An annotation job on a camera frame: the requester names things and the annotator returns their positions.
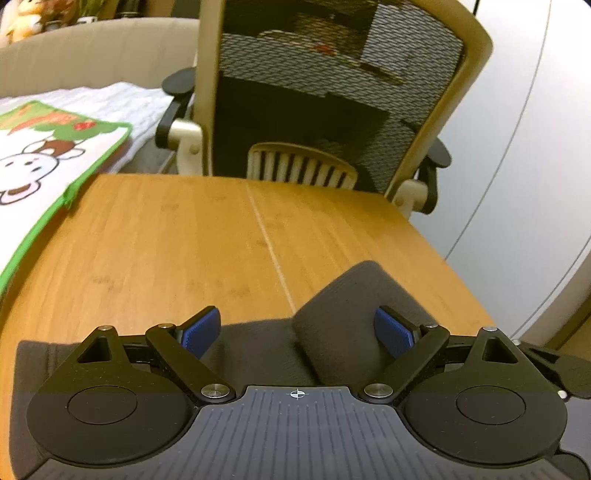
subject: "cartoon ear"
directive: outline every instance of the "cartoon ear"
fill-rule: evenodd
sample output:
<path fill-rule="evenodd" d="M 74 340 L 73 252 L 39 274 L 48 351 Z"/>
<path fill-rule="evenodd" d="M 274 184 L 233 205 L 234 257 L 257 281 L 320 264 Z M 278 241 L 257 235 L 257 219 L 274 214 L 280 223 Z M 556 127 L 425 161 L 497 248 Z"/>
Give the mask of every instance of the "cartoon ear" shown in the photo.
<path fill-rule="evenodd" d="M 43 145 L 45 145 L 45 140 L 39 140 L 39 142 L 33 142 L 30 145 L 27 145 L 25 148 L 22 149 L 23 153 L 33 153 L 36 150 L 39 150 Z"/>
<path fill-rule="evenodd" d="M 84 153 L 86 152 L 86 150 L 84 150 L 83 148 L 72 148 L 71 150 L 62 153 L 60 156 L 56 157 L 58 160 L 70 160 L 71 158 L 76 158 L 76 157 L 80 157 L 81 155 L 84 155 Z"/>
<path fill-rule="evenodd" d="M 18 202 L 29 195 L 32 195 L 41 188 L 41 184 L 38 181 L 34 181 L 29 185 L 19 187 L 17 189 L 6 190 L 0 194 L 0 205 L 8 205 L 10 203 Z"/>

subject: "green trim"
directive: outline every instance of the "green trim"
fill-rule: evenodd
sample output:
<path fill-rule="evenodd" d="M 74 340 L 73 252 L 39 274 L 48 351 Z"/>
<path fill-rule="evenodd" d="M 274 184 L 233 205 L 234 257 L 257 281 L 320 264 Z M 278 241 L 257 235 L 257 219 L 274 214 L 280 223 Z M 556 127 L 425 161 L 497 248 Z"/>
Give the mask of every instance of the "green trim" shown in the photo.
<path fill-rule="evenodd" d="M 23 105 L 16 107 L 15 109 L 13 109 L 7 113 L 11 113 L 19 108 L 22 108 Z M 0 273 L 0 299 L 2 298 L 2 295 L 5 292 L 5 289 L 8 285 L 8 283 L 10 282 L 10 279 L 12 278 L 13 274 L 16 272 L 16 270 L 18 268 L 18 264 L 21 262 L 22 258 L 25 256 L 25 254 L 27 253 L 27 251 L 29 250 L 29 248 L 31 247 L 33 242 L 35 241 L 35 238 L 37 238 L 37 235 L 39 235 L 41 233 L 41 231 L 45 228 L 45 226 L 49 223 L 49 220 L 51 220 L 51 217 L 53 217 L 62 206 L 65 206 L 66 208 L 70 209 L 70 207 L 72 206 L 72 203 L 74 202 L 74 200 L 76 200 L 76 196 L 78 195 L 80 188 L 84 185 L 84 182 L 86 180 L 88 180 L 88 178 L 105 162 L 105 160 L 107 160 L 113 154 L 113 152 L 115 152 L 115 150 L 117 150 L 128 139 L 129 134 L 131 133 L 132 125 L 127 122 L 105 122 L 103 120 L 98 120 L 96 118 L 82 115 L 80 113 L 69 112 L 67 110 L 61 110 L 59 108 L 56 108 L 54 110 L 59 111 L 59 112 L 71 113 L 72 115 L 78 115 L 78 116 L 84 117 L 84 118 L 89 118 L 93 121 L 101 122 L 104 124 L 117 125 L 118 128 L 119 127 L 126 128 L 127 133 L 124 134 L 119 141 L 114 143 L 113 146 L 111 146 L 110 149 L 108 149 L 103 154 L 103 156 L 101 156 L 101 158 L 99 158 L 97 161 L 95 161 L 82 175 L 80 175 L 76 180 L 74 180 L 72 183 L 70 183 L 66 187 L 64 192 L 60 195 L 60 197 L 45 211 L 45 213 L 43 213 L 43 215 L 41 215 L 41 218 L 39 219 L 39 221 L 35 225 L 33 225 L 33 228 L 31 228 L 29 233 L 27 233 L 27 236 L 22 240 L 22 242 L 20 243 L 20 245 L 18 246 L 18 248 L 16 249 L 16 251 L 12 255 L 11 259 L 8 261 L 4 270 L 2 271 L 2 273 Z"/>

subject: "blue pad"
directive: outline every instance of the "blue pad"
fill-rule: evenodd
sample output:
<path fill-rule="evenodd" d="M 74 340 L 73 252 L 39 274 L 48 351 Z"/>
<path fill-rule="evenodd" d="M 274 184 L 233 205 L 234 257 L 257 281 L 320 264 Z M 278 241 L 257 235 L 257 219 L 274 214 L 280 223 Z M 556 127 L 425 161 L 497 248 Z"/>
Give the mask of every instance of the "blue pad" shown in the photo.
<path fill-rule="evenodd" d="M 395 359 L 414 345 L 413 333 L 381 308 L 374 314 L 374 331 L 375 337 Z"/>
<path fill-rule="evenodd" d="M 217 308 L 206 308 L 177 328 L 181 346 L 201 358 L 222 331 L 222 319 Z"/>

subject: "white bedding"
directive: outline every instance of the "white bedding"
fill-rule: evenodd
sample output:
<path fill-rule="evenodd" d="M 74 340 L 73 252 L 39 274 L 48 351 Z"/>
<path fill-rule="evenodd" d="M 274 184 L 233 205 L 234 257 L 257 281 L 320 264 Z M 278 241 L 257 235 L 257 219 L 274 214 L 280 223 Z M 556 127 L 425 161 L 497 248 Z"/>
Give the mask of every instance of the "white bedding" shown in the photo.
<path fill-rule="evenodd" d="M 0 98 L 0 114 L 29 100 L 39 100 L 47 105 L 98 120 L 130 123 L 133 126 L 131 147 L 125 156 L 109 169 L 109 172 L 116 173 L 155 135 L 156 126 L 172 97 L 159 88 L 145 89 L 131 83 L 119 82 L 100 89 L 79 87 L 22 97 Z"/>

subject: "yellow plush toy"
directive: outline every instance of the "yellow plush toy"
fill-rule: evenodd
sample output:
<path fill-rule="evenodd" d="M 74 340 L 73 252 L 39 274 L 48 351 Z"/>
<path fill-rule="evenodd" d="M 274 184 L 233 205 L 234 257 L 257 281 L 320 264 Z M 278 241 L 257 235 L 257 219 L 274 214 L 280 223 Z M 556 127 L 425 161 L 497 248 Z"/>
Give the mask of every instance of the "yellow plush toy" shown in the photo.
<path fill-rule="evenodd" d="M 18 17 L 8 28 L 7 36 L 11 43 L 30 37 L 43 30 L 41 14 L 44 0 L 22 0 L 18 6 Z"/>

